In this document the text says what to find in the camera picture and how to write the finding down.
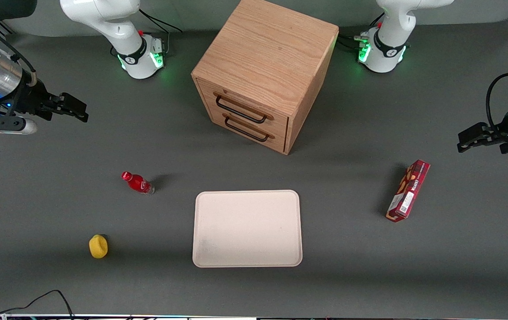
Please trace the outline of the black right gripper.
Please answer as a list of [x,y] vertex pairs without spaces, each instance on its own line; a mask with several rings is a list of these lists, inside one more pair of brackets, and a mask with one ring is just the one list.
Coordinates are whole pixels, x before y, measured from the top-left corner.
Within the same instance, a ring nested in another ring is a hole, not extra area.
[[81,122],[88,122],[89,114],[86,104],[73,95],[63,92],[60,98],[49,93],[42,82],[34,86],[19,85],[14,95],[14,111],[30,114],[51,121],[54,113],[77,118]]

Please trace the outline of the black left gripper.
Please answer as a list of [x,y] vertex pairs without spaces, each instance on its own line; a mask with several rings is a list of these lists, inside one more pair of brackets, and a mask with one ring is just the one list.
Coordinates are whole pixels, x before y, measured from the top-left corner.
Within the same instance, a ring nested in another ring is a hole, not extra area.
[[500,144],[500,152],[508,153],[508,112],[500,123],[492,120],[490,102],[485,104],[489,124],[476,123],[458,134],[457,151],[466,152],[471,148]]

